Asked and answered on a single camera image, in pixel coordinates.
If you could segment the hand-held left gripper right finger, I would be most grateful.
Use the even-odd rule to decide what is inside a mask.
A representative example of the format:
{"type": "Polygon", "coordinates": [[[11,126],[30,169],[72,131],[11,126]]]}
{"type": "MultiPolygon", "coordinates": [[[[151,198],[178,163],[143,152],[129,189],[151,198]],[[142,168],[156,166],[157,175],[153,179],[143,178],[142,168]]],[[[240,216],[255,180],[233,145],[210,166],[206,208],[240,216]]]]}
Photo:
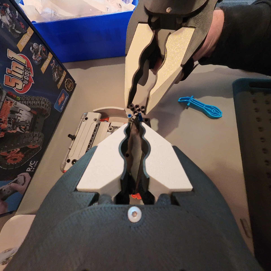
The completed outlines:
{"type": "Polygon", "coordinates": [[[140,123],[144,189],[158,200],[161,194],[190,192],[193,189],[171,143],[145,123],[140,123]]]}

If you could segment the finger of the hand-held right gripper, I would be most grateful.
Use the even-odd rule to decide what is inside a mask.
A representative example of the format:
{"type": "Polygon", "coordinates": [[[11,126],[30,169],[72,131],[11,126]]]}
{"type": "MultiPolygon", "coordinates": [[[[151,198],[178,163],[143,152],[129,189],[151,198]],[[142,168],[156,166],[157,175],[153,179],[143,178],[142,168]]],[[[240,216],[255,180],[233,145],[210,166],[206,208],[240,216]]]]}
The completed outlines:
{"type": "Polygon", "coordinates": [[[164,45],[165,57],[157,71],[155,84],[149,92],[145,114],[150,113],[180,76],[181,64],[194,31],[195,28],[182,27],[168,36],[164,45]]]}
{"type": "Polygon", "coordinates": [[[147,83],[148,58],[154,48],[154,32],[148,24],[139,23],[125,58],[124,101],[127,108],[134,100],[137,84],[145,86],[147,83]]]}

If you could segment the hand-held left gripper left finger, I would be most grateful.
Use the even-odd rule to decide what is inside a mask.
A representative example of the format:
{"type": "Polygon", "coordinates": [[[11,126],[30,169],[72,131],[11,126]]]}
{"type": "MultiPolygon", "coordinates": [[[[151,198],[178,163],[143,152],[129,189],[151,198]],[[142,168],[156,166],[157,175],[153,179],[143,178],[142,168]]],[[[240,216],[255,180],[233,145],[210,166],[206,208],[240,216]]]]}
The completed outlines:
{"type": "Polygon", "coordinates": [[[112,198],[121,191],[125,159],[120,146],[127,139],[126,131],[130,131],[130,123],[98,144],[76,187],[78,191],[97,192],[112,198]]]}

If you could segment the building block robot vehicle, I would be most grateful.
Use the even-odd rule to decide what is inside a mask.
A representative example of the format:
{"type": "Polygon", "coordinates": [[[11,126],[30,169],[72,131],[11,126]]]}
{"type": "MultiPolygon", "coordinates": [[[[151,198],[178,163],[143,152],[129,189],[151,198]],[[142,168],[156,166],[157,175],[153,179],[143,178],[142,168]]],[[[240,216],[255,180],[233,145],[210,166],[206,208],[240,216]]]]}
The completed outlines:
{"type": "Polygon", "coordinates": [[[128,139],[127,151],[124,154],[127,161],[128,192],[131,198],[141,200],[141,195],[138,192],[140,181],[138,174],[144,154],[141,151],[141,140],[138,136],[137,126],[131,119],[139,115],[149,127],[151,127],[151,123],[149,118],[144,117],[144,106],[135,105],[134,107],[133,104],[130,104],[130,108],[133,110],[132,114],[128,114],[124,108],[120,107],[102,107],[93,112],[84,113],[74,135],[68,135],[72,142],[66,158],[60,166],[62,173],[68,171],[92,147],[97,146],[121,126],[130,122],[131,134],[128,139]]]}

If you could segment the person's right forearm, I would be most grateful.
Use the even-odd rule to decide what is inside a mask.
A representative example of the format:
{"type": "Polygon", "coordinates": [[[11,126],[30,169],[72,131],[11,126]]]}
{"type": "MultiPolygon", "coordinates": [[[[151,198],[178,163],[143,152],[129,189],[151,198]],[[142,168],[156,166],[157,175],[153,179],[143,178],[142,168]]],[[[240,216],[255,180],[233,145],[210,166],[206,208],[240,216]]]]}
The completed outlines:
{"type": "Polygon", "coordinates": [[[215,50],[203,57],[201,65],[221,65],[231,69],[270,76],[271,4],[221,5],[224,25],[215,50]]]}

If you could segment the person's right hand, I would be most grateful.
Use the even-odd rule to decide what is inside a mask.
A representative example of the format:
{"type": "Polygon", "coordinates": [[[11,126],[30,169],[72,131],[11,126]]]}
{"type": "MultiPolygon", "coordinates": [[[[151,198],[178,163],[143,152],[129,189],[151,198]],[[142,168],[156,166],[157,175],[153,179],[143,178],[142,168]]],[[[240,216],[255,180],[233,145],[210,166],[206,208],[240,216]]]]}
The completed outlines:
{"type": "Polygon", "coordinates": [[[221,9],[215,9],[211,27],[206,36],[205,42],[201,48],[193,56],[194,61],[198,61],[203,57],[210,57],[216,48],[224,25],[224,12],[221,9]]]}

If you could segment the blue plastic storage bin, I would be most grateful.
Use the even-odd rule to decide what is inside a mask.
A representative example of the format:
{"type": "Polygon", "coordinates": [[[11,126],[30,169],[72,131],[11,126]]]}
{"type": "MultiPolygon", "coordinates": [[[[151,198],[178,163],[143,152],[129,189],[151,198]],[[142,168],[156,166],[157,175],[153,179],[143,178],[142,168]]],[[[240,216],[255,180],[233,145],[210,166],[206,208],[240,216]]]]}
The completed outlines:
{"type": "Polygon", "coordinates": [[[132,12],[31,22],[62,63],[76,62],[125,56],[132,12]]]}

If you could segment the blue brick separator tool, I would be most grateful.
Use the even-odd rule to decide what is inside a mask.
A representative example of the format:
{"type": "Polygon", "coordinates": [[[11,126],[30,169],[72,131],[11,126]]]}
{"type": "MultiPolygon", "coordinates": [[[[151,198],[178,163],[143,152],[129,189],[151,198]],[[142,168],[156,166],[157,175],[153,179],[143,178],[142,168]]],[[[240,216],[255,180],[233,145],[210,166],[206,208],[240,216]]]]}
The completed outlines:
{"type": "Polygon", "coordinates": [[[222,117],[222,111],[218,107],[202,103],[196,100],[193,95],[191,97],[180,97],[178,102],[185,104],[186,109],[195,109],[211,119],[219,119],[222,117]]]}

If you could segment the dark perforated pad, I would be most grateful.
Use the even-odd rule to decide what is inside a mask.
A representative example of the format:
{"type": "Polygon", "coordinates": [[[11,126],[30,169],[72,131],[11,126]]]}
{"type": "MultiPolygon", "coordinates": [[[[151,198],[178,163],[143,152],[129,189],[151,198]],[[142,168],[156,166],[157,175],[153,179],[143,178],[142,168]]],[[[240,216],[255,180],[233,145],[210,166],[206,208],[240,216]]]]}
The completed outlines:
{"type": "Polygon", "coordinates": [[[254,253],[264,270],[271,265],[270,87],[270,79],[232,84],[254,253]]]}

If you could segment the printed robot kit box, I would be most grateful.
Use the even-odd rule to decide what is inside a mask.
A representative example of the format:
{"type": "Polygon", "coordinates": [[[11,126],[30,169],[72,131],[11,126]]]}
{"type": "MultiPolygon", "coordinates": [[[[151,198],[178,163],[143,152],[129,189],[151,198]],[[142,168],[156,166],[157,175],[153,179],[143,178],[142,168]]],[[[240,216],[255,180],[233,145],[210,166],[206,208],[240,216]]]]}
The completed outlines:
{"type": "Polygon", "coordinates": [[[1,216],[16,211],[76,83],[15,1],[0,4],[1,216]]]}

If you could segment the white articulated stand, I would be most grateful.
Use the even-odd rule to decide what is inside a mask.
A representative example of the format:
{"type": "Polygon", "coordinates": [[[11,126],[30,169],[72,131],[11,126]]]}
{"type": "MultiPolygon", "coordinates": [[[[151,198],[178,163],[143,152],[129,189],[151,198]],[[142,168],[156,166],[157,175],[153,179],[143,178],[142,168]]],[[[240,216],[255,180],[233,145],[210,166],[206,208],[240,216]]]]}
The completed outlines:
{"type": "Polygon", "coordinates": [[[0,253],[0,265],[8,264],[17,251],[18,247],[9,248],[2,251],[0,253]]]}

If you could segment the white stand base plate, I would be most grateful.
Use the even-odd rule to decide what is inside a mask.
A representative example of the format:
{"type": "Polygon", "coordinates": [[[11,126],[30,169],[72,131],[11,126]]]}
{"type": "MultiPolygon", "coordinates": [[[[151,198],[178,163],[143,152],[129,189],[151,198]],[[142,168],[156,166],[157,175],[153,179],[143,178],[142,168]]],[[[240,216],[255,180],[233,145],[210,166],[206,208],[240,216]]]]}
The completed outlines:
{"type": "Polygon", "coordinates": [[[15,215],[3,226],[0,233],[0,252],[5,249],[20,247],[36,215],[15,215]]]}

